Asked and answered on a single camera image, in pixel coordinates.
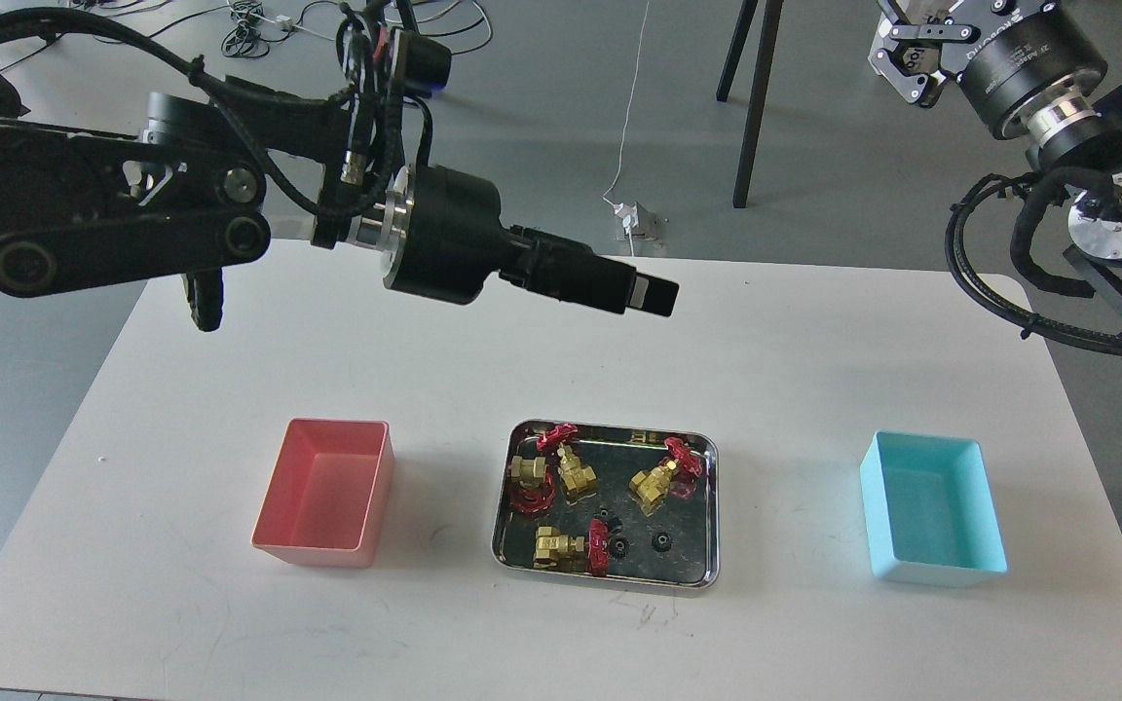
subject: white power cord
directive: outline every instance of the white power cord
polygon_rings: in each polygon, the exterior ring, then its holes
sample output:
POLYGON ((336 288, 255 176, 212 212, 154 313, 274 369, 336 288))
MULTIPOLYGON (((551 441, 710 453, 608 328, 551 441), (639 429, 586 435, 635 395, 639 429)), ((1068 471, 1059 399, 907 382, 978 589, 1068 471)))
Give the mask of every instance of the white power cord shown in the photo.
MULTIPOLYGON (((635 49, 635 76, 633 76, 631 80, 631 94, 629 98, 626 100, 626 119, 624 119, 623 121, 623 141, 620 141, 620 144, 617 146, 617 173, 614 174, 614 182, 609 183, 609 190, 606 190, 605 194, 600 195, 600 199, 604 200, 605 203, 609 205, 609 207, 614 209, 614 213, 616 214, 616 216, 623 219, 628 216, 629 212, 632 212, 632 209, 627 207, 626 203, 614 203, 614 201, 609 200, 609 194, 611 191, 614 191, 614 187, 617 187, 618 179, 623 177, 624 155, 626 155, 626 132, 627 129, 629 129, 629 126, 632 124, 632 105, 635 105, 635 87, 636 85, 638 85, 640 62, 643 57, 643 34, 645 34, 646 31, 646 15, 649 15, 649 11, 651 9, 652 9, 652 0, 646 0, 646 3, 643 4, 643 22, 640 26, 638 47, 635 49)), ((631 245, 631 257, 635 257, 635 236, 633 236, 632 230, 629 230, 628 225, 626 231, 626 240, 628 240, 631 245)))
POLYGON ((228 10, 231 10, 231 12, 234 15, 241 15, 241 17, 261 19, 264 22, 273 24, 273 26, 277 26, 280 28, 280 30, 284 30, 286 33, 304 31, 309 35, 320 37, 320 39, 331 40, 331 43, 333 44, 335 43, 334 36, 327 36, 325 34, 316 33, 315 30, 313 30, 313 28, 300 26, 297 22, 294 22, 293 18, 289 18, 288 15, 277 15, 276 18, 268 18, 267 15, 263 15, 259 12, 238 11, 236 8, 232 8, 232 0, 224 0, 224 3, 228 4, 228 10))

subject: stainless steel tray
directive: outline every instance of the stainless steel tray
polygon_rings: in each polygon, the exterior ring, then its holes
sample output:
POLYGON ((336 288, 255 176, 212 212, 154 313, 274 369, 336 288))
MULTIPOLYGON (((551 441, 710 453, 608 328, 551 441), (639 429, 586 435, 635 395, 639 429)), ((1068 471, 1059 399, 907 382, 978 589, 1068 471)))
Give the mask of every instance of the stainless steel tray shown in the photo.
MULTIPOLYGON (((562 423, 573 422, 533 418, 518 424, 508 436, 505 464, 511 464, 515 455, 525 459, 539 456, 535 442, 562 423)), ((557 496, 546 511, 526 516, 513 506, 513 483, 506 467, 490 539, 490 550, 499 563, 544 577, 607 581, 614 587, 624 582, 691 589, 711 584, 717 579, 720 563, 717 446, 712 441, 705 435, 687 432, 579 423, 574 425, 579 427, 579 433, 570 445, 596 471, 596 492, 576 501, 567 500, 565 489, 558 479, 557 458, 550 456, 548 470, 552 478, 557 478, 557 496), (629 483, 640 470, 651 470, 662 458, 669 458, 669 451, 664 446, 664 440, 669 436, 684 440, 691 453, 699 458, 702 473, 695 480, 695 489, 689 496, 681 496, 686 489, 674 489, 657 509, 645 510, 633 497, 629 483), (610 534, 610 537, 624 537, 627 542, 626 555, 611 557, 605 577, 583 572, 578 566, 535 568, 536 528, 555 527, 565 535, 587 536, 592 518, 600 518, 606 523, 619 519, 620 529, 610 534), (671 541, 668 550, 660 551, 652 545, 659 533, 668 533, 671 541)), ((680 487, 684 485, 674 483, 674 488, 680 487)))

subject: label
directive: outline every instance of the label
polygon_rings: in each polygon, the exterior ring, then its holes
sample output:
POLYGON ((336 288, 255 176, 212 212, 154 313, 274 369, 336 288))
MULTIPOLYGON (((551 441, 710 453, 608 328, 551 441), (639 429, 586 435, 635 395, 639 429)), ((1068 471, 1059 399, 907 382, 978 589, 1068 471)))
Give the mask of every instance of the label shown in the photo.
POLYGON ((1002 22, 1001 26, 994 28, 994 30, 992 31, 992 34, 990 34, 990 36, 986 36, 983 40, 980 41, 978 45, 974 46, 974 48, 972 48, 972 50, 967 53, 967 59, 969 59, 971 62, 972 58, 975 58, 976 55, 981 53, 981 48, 985 48, 985 46, 988 46, 988 44, 992 43, 992 40, 994 40, 994 37, 997 37, 1003 31, 1009 30, 1009 28, 1011 28, 1011 26, 1013 26, 1015 22, 1019 22, 1020 19, 1023 19, 1023 15, 1020 13, 1020 8, 1015 8, 1014 11, 1011 12, 1011 17, 1008 18, 1008 21, 1002 22))
POLYGON ((994 92, 994 90, 999 89, 999 85, 1006 83, 1008 79, 1020 70, 1020 66, 1023 66, 1028 62, 1034 62, 1034 59, 1048 53, 1050 53, 1050 44, 1042 44, 1040 46, 1021 44, 1020 46, 1015 46, 1011 54, 1008 55, 1006 62, 999 66, 999 70, 990 77, 990 83, 985 85, 985 94, 994 92))

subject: white power adapter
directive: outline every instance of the white power adapter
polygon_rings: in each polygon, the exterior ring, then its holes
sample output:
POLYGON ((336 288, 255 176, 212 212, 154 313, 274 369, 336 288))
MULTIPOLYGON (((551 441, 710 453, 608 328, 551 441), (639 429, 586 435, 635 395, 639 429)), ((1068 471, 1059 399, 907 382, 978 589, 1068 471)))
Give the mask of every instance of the white power adapter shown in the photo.
POLYGON ((617 240, 657 240, 663 234, 664 219, 640 203, 614 205, 614 216, 623 220, 617 240))

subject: black electrical cable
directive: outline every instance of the black electrical cable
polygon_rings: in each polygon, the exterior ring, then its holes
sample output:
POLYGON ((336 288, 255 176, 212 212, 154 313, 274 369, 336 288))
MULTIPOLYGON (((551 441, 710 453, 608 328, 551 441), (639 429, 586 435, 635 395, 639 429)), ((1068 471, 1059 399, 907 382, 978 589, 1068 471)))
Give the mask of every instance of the black electrical cable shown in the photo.
POLYGON ((427 160, 432 158, 432 109, 426 105, 426 102, 414 100, 413 98, 406 98, 405 103, 406 105, 417 107, 417 110, 423 112, 423 133, 417 138, 417 151, 415 151, 414 163, 420 168, 426 167, 427 160))
POLYGON ((1014 323, 1023 329, 1022 338, 1028 338, 1031 333, 1037 333, 1042 338, 1050 339, 1057 343, 1064 343, 1086 351, 1098 351, 1110 356, 1122 357, 1122 336, 1103 332, 1092 331, 1092 329, 1075 328, 1059 321, 1046 319, 1040 314, 1033 314, 1022 306, 1018 306, 1010 298, 1002 297, 971 266, 969 258, 964 247, 964 228, 967 218, 976 207, 988 200, 990 196, 1005 195, 1008 191, 1019 196, 1028 195, 1028 187, 1037 182, 1034 174, 1026 174, 1017 178, 1000 176, 1000 174, 988 174, 981 178, 975 186, 972 186, 967 195, 964 195, 960 203, 955 204, 951 218, 947 225, 947 266, 955 283, 960 285, 967 296, 974 298, 978 305, 993 312, 1002 320, 1014 323))
POLYGON ((128 4, 98 3, 98 8, 102 10, 127 10, 128 8, 136 8, 138 4, 144 3, 146 3, 146 0, 130 0, 128 4))
POLYGON ((1119 188, 1109 174, 1088 168, 1055 168, 1024 199, 1020 216, 1015 218, 1015 229, 1011 234, 1011 262, 1033 287, 1041 292, 1063 294, 1064 297, 1094 297, 1094 287, 1083 279, 1073 279, 1048 274, 1032 259, 1032 237, 1046 216, 1051 204, 1065 199, 1065 186, 1072 185, 1089 192, 1094 199, 1119 202, 1119 188))
POLYGON ((465 34, 467 31, 470 31, 470 30, 472 30, 472 28, 476 28, 476 27, 480 26, 481 24, 484 24, 484 18, 478 18, 478 19, 476 19, 476 21, 473 21, 473 22, 471 22, 468 26, 465 26, 462 28, 454 28, 453 30, 449 30, 449 31, 436 31, 436 33, 432 33, 432 34, 424 34, 423 36, 432 37, 432 39, 439 39, 439 37, 441 37, 441 36, 456 36, 456 35, 459 35, 459 34, 465 34))
POLYGON ((351 89, 340 90, 340 92, 330 94, 325 100, 310 100, 284 96, 274 92, 258 92, 257 90, 238 87, 237 85, 224 83, 224 81, 206 74, 201 56, 192 59, 192 62, 186 62, 186 59, 178 57, 178 55, 171 52, 166 46, 151 40, 150 37, 144 36, 141 33, 132 30, 132 28, 127 26, 121 26, 121 24, 112 21, 112 19, 100 18, 98 15, 80 10, 54 8, 27 8, 15 10, 13 12, 0 13, 0 44, 8 43, 8 40, 25 39, 30 36, 58 34, 90 34, 107 37, 107 39, 121 40, 132 46, 132 48, 141 49, 141 52, 155 56, 160 62, 167 63, 174 71, 186 75, 190 83, 201 90, 201 92, 204 92, 210 98, 210 103, 217 107, 219 112, 228 120, 232 132, 246 146, 246 150, 263 172, 280 187, 280 191, 289 200, 293 200, 300 207, 315 214, 318 218, 347 219, 360 216, 362 212, 370 209, 371 204, 377 203, 380 195, 383 195, 384 183, 387 183, 388 177, 396 172, 396 168, 401 167, 401 160, 396 157, 396 154, 402 148, 403 102, 402 94, 396 89, 393 89, 392 85, 388 85, 387 99, 384 101, 381 110, 384 144, 386 144, 388 157, 379 163, 379 177, 375 179, 377 185, 362 192, 352 204, 344 205, 343 207, 329 207, 329 205, 313 203, 312 200, 309 200, 307 196, 303 195, 293 185, 284 172, 280 172, 275 160, 270 159, 270 155, 267 154, 266 148, 258 144, 257 138, 249 132, 240 116, 236 114, 230 99, 248 100, 275 107, 327 108, 342 105, 348 102, 352 98, 351 89))
POLYGON ((277 40, 266 39, 258 30, 264 18, 263 3, 258 0, 237 0, 230 4, 230 10, 236 24, 223 37, 222 53, 228 58, 263 58, 270 54, 270 44, 288 39, 289 35, 277 40))
POLYGON ((200 12, 193 12, 192 15, 184 15, 183 18, 173 19, 173 21, 169 21, 169 22, 165 24, 158 30, 151 31, 150 34, 147 34, 146 36, 150 37, 150 39, 155 39, 156 36, 159 36, 162 33, 169 30, 169 28, 173 28, 174 26, 177 26, 181 22, 187 22, 188 19, 201 18, 202 15, 210 15, 211 12, 218 12, 219 10, 222 10, 224 8, 227 8, 227 4, 220 4, 218 8, 210 8, 209 10, 202 10, 200 12))
MULTIPOLYGON (((439 0, 432 0, 431 3, 436 3, 439 0)), ((423 26, 424 24, 427 24, 427 22, 436 21, 436 19, 445 17, 445 15, 448 15, 449 12, 454 11, 456 9, 458 9, 461 3, 462 3, 462 0, 453 0, 453 1, 451 1, 451 3, 449 3, 449 6, 445 6, 444 9, 438 10, 438 11, 433 12, 432 15, 429 15, 429 17, 426 17, 426 18, 415 18, 415 21, 417 21, 417 24, 420 26, 423 26)), ((414 9, 417 9, 417 8, 420 8, 420 6, 429 4, 429 3, 413 3, 413 4, 414 4, 414 9)), ((387 22, 390 24, 390 26, 404 26, 404 22, 403 22, 403 20, 401 18, 401 10, 397 10, 396 15, 397 15, 396 18, 388 19, 387 22)))
MULTIPOLYGON (((183 22, 187 22, 188 19, 201 18, 202 15, 210 15, 211 12, 218 12, 219 10, 223 10, 223 9, 227 9, 227 4, 226 3, 224 4, 214 6, 214 8, 210 8, 209 10, 201 10, 201 11, 197 11, 197 12, 192 12, 192 13, 188 13, 188 15, 184 15, 183 18, 175 18, 175 19, 173 19, 173 21, 169 21, 169 22, 165 24, 164 26, 157 28, 157 30, 151 31, 150 34, 147 34, 146 36, 150 37, 150 39, 155 39, 155 37, 160 36, 165 31, 169 30, 169 28, 173 28, 175 26, 181 26, 181 24, 183 24, 183 22)), ((107 39, 101 39, 101 37, 98 37, 98 36, 93 36, 93 37, 91 37, 91 39, 96 40, 99 44, 123 44, 121 40, 107 40, 107 39)))
POLYGON ((495 36, 495 33, 493 31, 491 27, 491 18, 487 17, 487 10, 485 10, 484 6, 479 3, 479 0, 470 0, 470 1, 479 10, 479 13, 482 15, 482 21, 487 25, 487 36, 485 37, 484 40, 480 40, 479 44, 471 46, 471 48, 463 48, 461 52, 453 52, 454 56, 461 56, 462 54, 473 54, 478 49, 484 48, 484 46, 491 44, 493 36, 495 36))
MULTIPOLYGON (((101 15, 101 17, 108 18, 108 19, 111 19, 111 18, 126 18, 129 15, 139 15, 141 12, 153 12, 153 10, 158 10, 158 9, 165 8, 165 6, 168 6, 171 3, 173 3, 173 0, 162 0, 160 3, 150 4, 150 6, 148 6, 148 8, 137 8, 136 10, 126 10, 125 12, 112 12, 110 15, 101 15)), ((132 6, 135 6, 135 4, 137 4, 137 3, 125 4, 125 8, 132 8, 132 6)), ((123 10, 123 8, 113 8, 113 9, 116 9, 116 10, 123 10)))
POLYGON ((8 63, 8 65, 4 65, 3 67, 1 67, 0 68, 0 74, 1 74, 1 72, 11 71, 11 68, 19 66, 20 63, 27 62, 28 58, 33 58, 37 54, 40 54, 40 53, 45 52, 46 48, 50 48, 50 46, 54 46, 55 44, 58 44, 58 40, 62 39, 62 38, 63 38, 63 35, 59 34, 59 35, 55 36, 54 40, 46 40, 46 44, 44 44, 43 46, 40 46, 40 48, 37 48, 36 52, 31 52, 31 53, 25 54, 24 56, 15 59, 15 62, 8 63))
POLYGON ((337 6, 337 8, 339 8, 340 6, 340 3, 338 3, 335 0, 314 0, 312 3, 306 3, 306 6, 302 8, 302 11, 297 15, 298 26, 300 24, 306 21, 306 12, 310 12, 311 9, 314 8, 316 4, 333 4, 337 6))

